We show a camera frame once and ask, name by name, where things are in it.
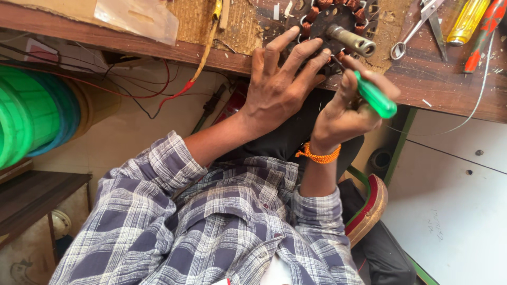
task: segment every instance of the fingernail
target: fingernail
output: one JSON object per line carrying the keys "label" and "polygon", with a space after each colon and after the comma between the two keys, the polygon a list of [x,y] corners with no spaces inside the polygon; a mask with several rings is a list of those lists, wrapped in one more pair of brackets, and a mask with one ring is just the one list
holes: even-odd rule
{"label": "fingernail", "polygon": [[344,74],[343,77],[342,77],[342,87],[343,88],[348,88],[349,86],[349,79],[348,77]]}

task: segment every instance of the wrist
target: wrist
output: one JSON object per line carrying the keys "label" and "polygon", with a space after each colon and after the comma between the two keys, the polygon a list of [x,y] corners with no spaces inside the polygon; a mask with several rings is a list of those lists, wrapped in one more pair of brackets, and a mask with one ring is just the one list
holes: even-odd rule
{"label": "wrist", "polygon": [[312,136],[310,139],[310,152],[313,155],[329,155],[338,148],[338,145],[323,143]]}
{"label": "wrist", "polygon": [[241,110],[232,115],[230,119],[233,123],[232,126],[244,143],[264,135],[258,127],[256,120]]}

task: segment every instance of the plaid shirt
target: plaid shirt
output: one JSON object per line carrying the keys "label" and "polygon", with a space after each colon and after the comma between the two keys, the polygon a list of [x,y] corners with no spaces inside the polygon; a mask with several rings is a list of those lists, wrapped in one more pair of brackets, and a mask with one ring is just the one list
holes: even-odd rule
{"label": "plaid shirt", "polygon": [[363,284],[339,190],[301,197],[297,170],[252,157],[207,172],[173,131],[99,181],[50,284],[259,284],[275,253],[293,284]]}

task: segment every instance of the green screwdriver handle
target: green screwdriver handle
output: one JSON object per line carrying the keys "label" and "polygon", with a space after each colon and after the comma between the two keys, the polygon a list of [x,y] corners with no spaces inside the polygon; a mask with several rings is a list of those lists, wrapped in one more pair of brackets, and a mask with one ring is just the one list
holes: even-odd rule
{"label": "green screwdriver handle", "polygon": [[387,98],[375,84],[363,79],[359,71],[354,71],[357,78],[359,94],[373,107],[383,119],[390,119],[396,115],[398,107],[396,103]]}

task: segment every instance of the green bucket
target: green bucket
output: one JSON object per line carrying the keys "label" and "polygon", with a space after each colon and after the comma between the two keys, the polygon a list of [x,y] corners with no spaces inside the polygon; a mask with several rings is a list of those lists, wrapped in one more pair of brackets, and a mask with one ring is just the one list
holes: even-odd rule
{"label": "green bucket", "polygon": [[19,70],[0,66],[0,169],[52,141],[59,126],[48,92]]}

